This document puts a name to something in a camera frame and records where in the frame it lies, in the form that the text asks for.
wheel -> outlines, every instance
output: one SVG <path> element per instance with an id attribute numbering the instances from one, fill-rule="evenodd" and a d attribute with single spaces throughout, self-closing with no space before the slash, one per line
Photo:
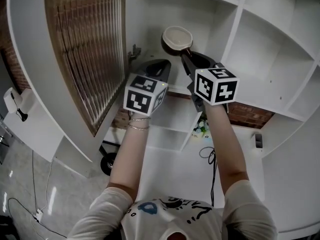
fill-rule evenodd
<path id="1" fill-rule="evenodd" d="M 117 153 L 108 153 L 101 159 L 100 166 L 104 174 L 110 176 Z"/>

wooden slatted panel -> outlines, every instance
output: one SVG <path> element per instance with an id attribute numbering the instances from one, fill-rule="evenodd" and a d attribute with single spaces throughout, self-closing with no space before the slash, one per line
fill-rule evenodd
<path id="1" fill-rule="evenodd" d="M 95 136 L 127 73 L 126 0 L 45 0 L 61 73 Z"/>

tiled floor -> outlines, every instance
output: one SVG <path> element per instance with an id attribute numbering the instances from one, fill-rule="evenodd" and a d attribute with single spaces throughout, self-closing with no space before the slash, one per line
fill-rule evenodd
<path id="1" fill-rule="evenodd" d="M 46 184 L 50 163 L 34 154 L 34 183 L 37 207 L 46 204 Z M 97 163 L 90 177 L 84 178 L 53 162 L 47 188 L 48 206 L 43 210 L 41 223 L 62 235 L 67 236 L 73 225 L 86 213 L 93 200 L 99 196 L 108 183 Z M 9 215 L 9 198 L 18 199 L 34 213 L 35 198 L 32 175 L 32 150 L 15 140 L 11 145 L 3 165 L 0 165 L 0 215 Z M 22 240 L 41 240 L 34 232 L 28 214 L 15 200 L 9 201 L 10 211 Z M 33 225 L 44 239 L 64 239 L 49 232 L 35 221 Z"/>

white t-shirt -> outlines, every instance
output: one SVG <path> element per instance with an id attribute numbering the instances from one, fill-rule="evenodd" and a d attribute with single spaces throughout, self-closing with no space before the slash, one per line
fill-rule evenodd
<path id="1" fill-rule="evenodd" d="M 222 217 L 205 202 L 166 197 L 133 203 L 125 191 L 109 187 L 74 226 L 68 240 L 103 240 L 121 226 L 123 240 L 166 240 L 176 232 L 187 240 L 226 240 L 226 225 L 249 240 L 277 238 L 271 214 L 248 180 L 228 189 Z"/>

white door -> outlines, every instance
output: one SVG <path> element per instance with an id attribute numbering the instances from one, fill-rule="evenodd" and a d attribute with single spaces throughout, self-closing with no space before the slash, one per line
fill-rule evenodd
<path id="1" fill-rule="evenodd" d="M 123 102 L 125 0 L 7 0 L 7 14 L 31 88 L 90 160 Z"/>

